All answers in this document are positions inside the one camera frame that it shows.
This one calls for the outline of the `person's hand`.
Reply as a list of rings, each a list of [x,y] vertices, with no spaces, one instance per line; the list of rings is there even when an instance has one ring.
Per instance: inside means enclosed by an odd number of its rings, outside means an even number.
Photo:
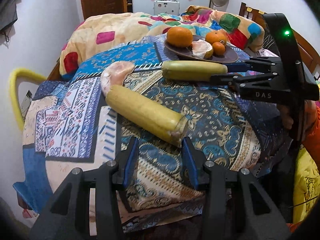
[[[303,125],[303,137],[302,141],[304,141],[307,137],[307,134],[312,131],[315,124],[318,122],[318,110],[315,101],[305,100],[304,102],[304,125]],[[277,105],[277,109],[280,111],[280,116],[282,119],[282,123],[286,129],[291,129],[294,120],[291,118],[289,107],[283,105]]]

